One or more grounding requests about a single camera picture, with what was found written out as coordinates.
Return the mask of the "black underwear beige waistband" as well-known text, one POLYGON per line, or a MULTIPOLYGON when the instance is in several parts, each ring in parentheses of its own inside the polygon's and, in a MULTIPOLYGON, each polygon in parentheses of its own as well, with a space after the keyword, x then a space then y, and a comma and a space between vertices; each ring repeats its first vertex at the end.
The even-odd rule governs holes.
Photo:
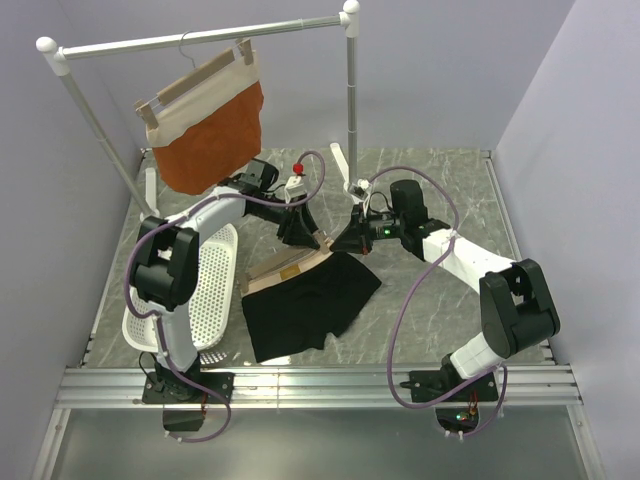
POLYGON ((329 334, 339 337, 352 326, 381 285, 359 260, 338 252, 245 294, 242 312, 256 361, 322 350, 329 334))

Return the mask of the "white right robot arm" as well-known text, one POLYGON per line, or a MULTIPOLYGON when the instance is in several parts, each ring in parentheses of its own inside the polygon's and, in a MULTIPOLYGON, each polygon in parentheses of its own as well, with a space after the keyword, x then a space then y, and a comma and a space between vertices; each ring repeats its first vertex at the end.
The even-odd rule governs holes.
POLYGON ((559 332, 559 316, 537 262, 496 255, 430 217, 415 180, 393 182, 390 194, 386 212, 355 205, 332 251, 366 255, 374 242, 397 239, 419 260, 471 287, 480 302, 480 332, 446 355, 439 370, 413 371, 404 382, 414 405, 465 398, 505 360, 559 332))

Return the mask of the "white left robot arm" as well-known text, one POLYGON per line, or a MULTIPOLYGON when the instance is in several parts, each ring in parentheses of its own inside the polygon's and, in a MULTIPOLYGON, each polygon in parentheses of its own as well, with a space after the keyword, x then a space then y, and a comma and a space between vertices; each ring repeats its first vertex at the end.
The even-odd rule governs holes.
POLYGON ((302 162, 294 163, 283 198, 271 190, 278 176, 273 165, 253 159, 244 172, 223 179, 192 207, 170 219, 149 216, 140 227, 126 268, 125 294, 138 295, 146 309, 139 311, 132 303, 127 307, 133 316, 154 321, 156 378, 180 402, 207 390, 188 310, 198 282, 201 245, 222 227, 250 215, 277 225, 277 237, 287 246, 326 246, 307 206, 319 190, 308 186, 302 162))

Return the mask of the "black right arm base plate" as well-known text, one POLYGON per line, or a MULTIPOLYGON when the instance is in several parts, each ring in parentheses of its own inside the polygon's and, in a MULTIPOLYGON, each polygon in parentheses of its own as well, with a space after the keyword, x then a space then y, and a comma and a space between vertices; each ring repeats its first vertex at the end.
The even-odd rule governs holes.
MULTIPOLYGON (((427 403, 454 387, 463 383, 463 379, 455 372, 447 372, 444 368, 435 370, 414 370, 409 372, 409 379, 401 382, 400 386, 410 390, 414 403, 427 403)), ((486 374, 469 386, 461 389, 446 402, 479 402, 496 401, 499 398, 498 388, 493 373, 486 374)))

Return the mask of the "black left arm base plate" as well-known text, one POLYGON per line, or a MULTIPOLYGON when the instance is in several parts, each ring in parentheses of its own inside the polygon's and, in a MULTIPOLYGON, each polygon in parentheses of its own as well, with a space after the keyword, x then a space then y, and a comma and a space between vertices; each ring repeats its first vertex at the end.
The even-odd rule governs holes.
MULTIPOLYGON (((231 373, 202 373, 199 383, 230 401, 234 375, 231 373)), ((146 405, 170 404, 221 404, 222 401, 209 393, 189 385, 177 385, 159 378, 155 372, 147 374, 141 402, 146 405)))

